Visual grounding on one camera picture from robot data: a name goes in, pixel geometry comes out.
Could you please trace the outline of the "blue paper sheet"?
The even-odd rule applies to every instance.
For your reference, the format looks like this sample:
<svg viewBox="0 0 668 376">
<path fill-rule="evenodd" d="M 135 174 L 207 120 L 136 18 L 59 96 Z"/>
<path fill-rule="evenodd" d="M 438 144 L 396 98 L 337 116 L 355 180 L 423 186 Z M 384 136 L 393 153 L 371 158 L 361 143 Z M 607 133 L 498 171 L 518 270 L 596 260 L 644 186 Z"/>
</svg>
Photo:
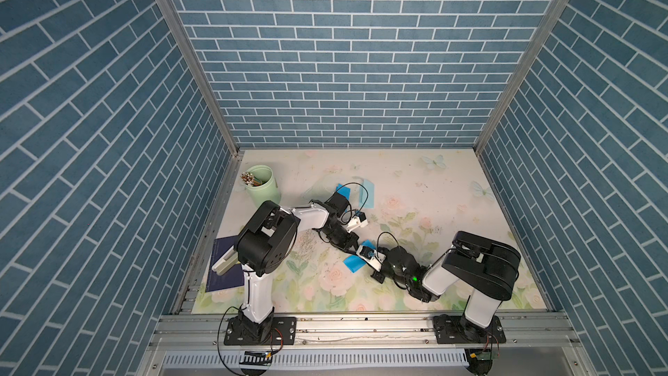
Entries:
<svg viewBox="0 0 668 376">
<path fill-rule="evenodd" d="M 364 241 L 359 248 L 361 248 L 362 246 L 368 247 L 373 251 L 376 250 L 375 245 L 373 245 L 372 242 L 370 242 L 369 240 Z M 361 259 L 357 254 L 354 254 L 346 258 L 343 261 L 343 264 L 349 269 L 351 273 L 356 273 L 357 271 L 362 269 L 367 264 L 367 262 L 364 259 Z"/>
<path fill-rule="evenodd" d="M 351 196 L 351 189 L 348 186 L 338 184 L 336 193 L 342 195 L 346 199 L 350 199 Z"/>
</svg>

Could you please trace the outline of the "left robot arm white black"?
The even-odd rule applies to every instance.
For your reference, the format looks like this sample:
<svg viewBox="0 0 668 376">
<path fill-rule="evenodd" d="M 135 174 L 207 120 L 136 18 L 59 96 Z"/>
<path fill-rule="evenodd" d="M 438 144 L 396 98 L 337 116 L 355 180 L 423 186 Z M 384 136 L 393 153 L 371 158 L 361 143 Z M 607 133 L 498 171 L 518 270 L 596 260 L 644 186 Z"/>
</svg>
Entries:
<svg viewBox="0 0 668 376">
<path fill-rule="evenodd" d="M 297 235 L 313 230 L 323 235 L 327 244 L 352 254 L 358 249 L 352 223 L 357 214 L 340 193 L 302 207 L 285 208 L 271 200 L 262 203 L 233 247 L 245 274 L 245 298 L 238 316 L 246 330 L 260 338 L 269 332 L 274 316 L 272 274 L 289 256 Z"/>
</svg>

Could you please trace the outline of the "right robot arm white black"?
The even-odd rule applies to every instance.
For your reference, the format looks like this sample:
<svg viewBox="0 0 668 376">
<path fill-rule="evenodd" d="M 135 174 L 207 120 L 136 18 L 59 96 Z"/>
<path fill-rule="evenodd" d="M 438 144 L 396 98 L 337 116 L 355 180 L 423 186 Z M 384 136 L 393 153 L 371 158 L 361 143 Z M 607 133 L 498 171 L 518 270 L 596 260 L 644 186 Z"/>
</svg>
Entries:
<svg viewBox="0 0 668 376">
<path fill-rule="evenodd" d="M 438 343 L 506 340 L 495 313 L 511 299 L 519 275 L 521 254 L 511 245 L 459 231 L 451 247 L 429 267 L 400 245 L 362 245 L 357 254 L 373 269 L 374 280 L 392 280 L 423 303 L 438 300 L 459 281 L 473 288 L 460 317 L 442 314 L 433 319 Z"/>
</svg>

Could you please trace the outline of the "light blue square paper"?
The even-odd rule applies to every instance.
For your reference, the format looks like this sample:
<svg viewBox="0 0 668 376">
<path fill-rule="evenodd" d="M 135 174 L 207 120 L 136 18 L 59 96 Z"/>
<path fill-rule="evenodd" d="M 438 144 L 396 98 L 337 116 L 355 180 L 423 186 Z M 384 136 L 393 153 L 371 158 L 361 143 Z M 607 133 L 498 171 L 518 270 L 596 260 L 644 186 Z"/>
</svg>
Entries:
<svg viewBox="0 0 668 376">
<path fill-rule="evenodd" d="M 362 189 L 360 191 L 360 208 L 373 209 L 375 206 L 375 185 L 368 179 L 362 181 Z"/>
</svg>

